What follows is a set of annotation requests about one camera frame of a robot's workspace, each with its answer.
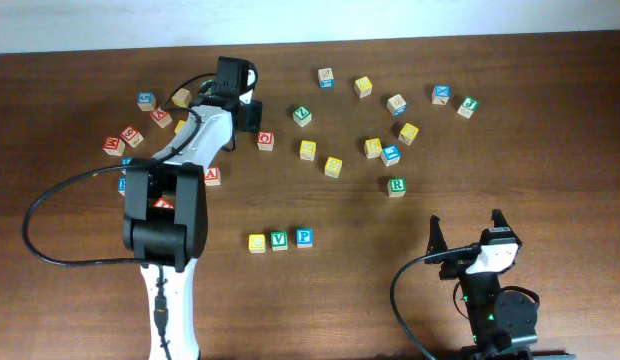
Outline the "yellow block top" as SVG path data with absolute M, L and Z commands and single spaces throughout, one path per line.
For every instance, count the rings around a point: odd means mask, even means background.
M 364 98 L 372 93 L 373 85 L 367 76 L 358 78 L 354 82 L 354 90 L 359 98 Z

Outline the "red a block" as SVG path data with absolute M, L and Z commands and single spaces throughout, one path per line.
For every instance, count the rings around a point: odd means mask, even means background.
M 164 111 L 161 107 L 156 107 L 154 110 L 150 112 L 150 116 L 153 121 L 161 128 L 165 128 L 172 122 L 172 117 L 166 111 Z
M 204 182 L 206 186 L 219 186 L 221 184 L 221 172 L 217 166 L 205 169 Z

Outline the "plain wood yellow block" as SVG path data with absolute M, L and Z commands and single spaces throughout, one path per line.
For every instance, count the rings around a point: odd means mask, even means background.
M 180 88 L 172 96 L 171 100 L 175 106 L 187 108 L 193 97 L 191 92 L 186 88 Z

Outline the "wood block orange picture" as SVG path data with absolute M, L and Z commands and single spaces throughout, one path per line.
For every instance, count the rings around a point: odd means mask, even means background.
M 393 116 L 398 116 L 406 110 L 407 103 L 400 94 L 396 94 L 387 100 L 386 108 Z

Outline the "yellow block near A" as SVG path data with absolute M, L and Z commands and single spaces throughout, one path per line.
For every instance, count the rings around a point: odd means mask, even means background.
M 179 120 L 175 129 L 174 129 L 174 133 L 178 134 L 183 128 L 184 126 L 187 124 L 187 122 L 185 120 Z

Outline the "green Z block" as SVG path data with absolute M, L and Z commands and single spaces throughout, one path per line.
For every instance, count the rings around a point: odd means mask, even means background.
M 305 127 L 312 121 L 312 113 L 307 107 L 299 106 L 293 111 L 293 120 L 300 127 Z

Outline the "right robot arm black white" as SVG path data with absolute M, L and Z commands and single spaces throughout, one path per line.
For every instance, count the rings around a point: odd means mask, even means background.
M 455 280 L 461 292 L 474 344 L 461 349 L 461 359 L 574 359 L 566 351 L 533 352 L 540 298 L 519 286 L 501 286 L 499 276 L 515 265 L 522 241 L 499 209 L 493 225 L 477 242 L 450 249 L 440 219 L 430 218 L 426 263 L 440 266 L 439 278 Z

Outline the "blue X block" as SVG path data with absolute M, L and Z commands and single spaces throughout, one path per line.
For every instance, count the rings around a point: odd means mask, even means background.
M 433 88 L 431 101 L 433 105 L 446 105 L 451 97 L 449 85 L 436 84 Z

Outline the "green J block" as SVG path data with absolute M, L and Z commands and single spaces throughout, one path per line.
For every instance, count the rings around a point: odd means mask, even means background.
M 461 102 L 457 114 L 466 119 L 470 119 L 474 112 L 478 109 L 480 102 L 475 98 L 467 96 Z

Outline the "red 6 block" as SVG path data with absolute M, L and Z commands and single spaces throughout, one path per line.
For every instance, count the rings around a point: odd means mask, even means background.
M 141 133 L 134 128 L 133 126 L 127 126 L 121 133 L 120 136 L 123 140 L 130 145 L 131 147 L 138 146 L 143 141 L 143 136 Z

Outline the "blue H block lower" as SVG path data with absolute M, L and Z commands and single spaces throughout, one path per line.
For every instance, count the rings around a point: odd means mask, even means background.
M 126 189 L 126 179 L 124 177 L 119 178 L 118 179 L 118 192 L 124 196 L 125 195 L 125 189 Z

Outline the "green V block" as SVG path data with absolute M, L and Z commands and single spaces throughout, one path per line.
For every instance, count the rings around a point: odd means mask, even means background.
M 271 233 L 271 248 L 273 251 L 288 249 L 288 237 L 284 231 L 274 231 Z

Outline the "green R block lower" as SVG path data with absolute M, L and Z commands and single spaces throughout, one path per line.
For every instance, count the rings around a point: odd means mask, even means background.
M 390 178 L 387 184 L 389 197 L 402 197 L 407 191 L 406 180 L 404 178 Z

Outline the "red I block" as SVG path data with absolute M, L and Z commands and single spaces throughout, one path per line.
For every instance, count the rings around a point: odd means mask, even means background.
M 155 203 L 154 203 L 154 207 L 156 208 L 167 208 L 167 209 L 173 209 L 173 205 L 171 203 L 169 203 L 166 199 L 164 198 L 159 198 Z

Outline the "wood block blue side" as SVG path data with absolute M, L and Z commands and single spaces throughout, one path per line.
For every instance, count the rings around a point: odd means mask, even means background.
M 334 75 L 331 68 L 322 68 L 318 70 L 318 82 L 321 89 L 329 89 L 334 87 Z

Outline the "red A block upper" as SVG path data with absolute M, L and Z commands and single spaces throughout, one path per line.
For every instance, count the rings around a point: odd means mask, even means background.
M 150 116 L 153 121 L 161 128 L 165 128 L 172 122 L 172 117 L 166 111 L 164 111 L 161 107 L 156 107 L 154 110 L 150 112 Z

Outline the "red O block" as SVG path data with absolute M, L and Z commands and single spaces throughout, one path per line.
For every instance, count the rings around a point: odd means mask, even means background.
M 274 133 L 259 131 L 257 146 L 261 151 L 272 151 L 274 148 Z

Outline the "yellow block beside blue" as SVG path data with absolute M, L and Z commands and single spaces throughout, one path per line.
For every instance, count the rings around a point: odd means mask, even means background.
M 367 159 L 378 158 L 382 153 L 382 144 L 379 138 L 366 139 L 364 152 Z

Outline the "yellow C block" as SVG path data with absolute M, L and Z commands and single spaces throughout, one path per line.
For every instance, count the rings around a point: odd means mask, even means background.
M 248 248 L 253 254 L 266 252 L 266 239 L 264 234 L 250 234 Z

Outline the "blue block right centre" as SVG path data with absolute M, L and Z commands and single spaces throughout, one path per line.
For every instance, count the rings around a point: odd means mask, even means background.
M 384 165 L 389 167 L 400 161 L 401 154 L 396 145 L 389 145 L 382 148 L 381 158 Z

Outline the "red M block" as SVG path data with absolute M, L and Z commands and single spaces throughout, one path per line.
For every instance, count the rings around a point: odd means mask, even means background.
M 108 136 L 105 138 L 102 149 L 108 155 L 121 157 L 125 150 L 125 142 L 119 137 Z

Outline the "green L block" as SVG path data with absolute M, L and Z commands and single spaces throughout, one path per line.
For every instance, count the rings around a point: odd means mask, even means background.
M 213 84 L 214 84 L 214 80 L 213 80 L 213 79 L 206 80 L 205 82 L 203 82 L 203 83 L 201 84 L 201 88 L 200 88 L 200 90 L 201 90 L 202 92 L 207 92 L 207 91 L 209 91 L 209 90 L 210 90 L 210 88 L 212 87 L 212 85 L 213 85 Z

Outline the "red A block lower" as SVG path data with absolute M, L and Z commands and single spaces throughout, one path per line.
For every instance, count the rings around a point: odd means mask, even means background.
M 221 172 L 217 166 L 205 169 L 204 182 L 206 186 L 219 186 L 221 184 Z

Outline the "blue P block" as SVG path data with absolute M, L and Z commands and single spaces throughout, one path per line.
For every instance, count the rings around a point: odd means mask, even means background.
M 296 230 L 296 245 L 298 248 L 310 248 L 313 246 L 313 230 L 301 228 Z

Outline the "yellow block centre right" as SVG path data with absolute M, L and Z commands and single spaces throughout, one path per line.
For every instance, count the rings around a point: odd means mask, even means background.
M 328 157 L 324 166 L 324 174 L 332 178 L 338 178 L 342 170 L 343 162 L 336 157 Z

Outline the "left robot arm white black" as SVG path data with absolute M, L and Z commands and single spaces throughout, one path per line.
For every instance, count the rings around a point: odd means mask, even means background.
M 258 125 L 262 104 L 252 98 L 256 66 L 221 56 L 214 81 L 184 106 L 188 118 L 170 143 L 126 172 L 123 240 L 140 264 L 149 302 L 152 359 L 198 359 L 193 280 L 208 233 L 204 172 Z

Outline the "blue block top left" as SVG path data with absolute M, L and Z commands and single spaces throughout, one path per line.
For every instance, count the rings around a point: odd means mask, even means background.
M 152 92 L 139 92 L 137 94 L 137 105 L 144 112 L 154 111 L 157 107 L 156 97 Z

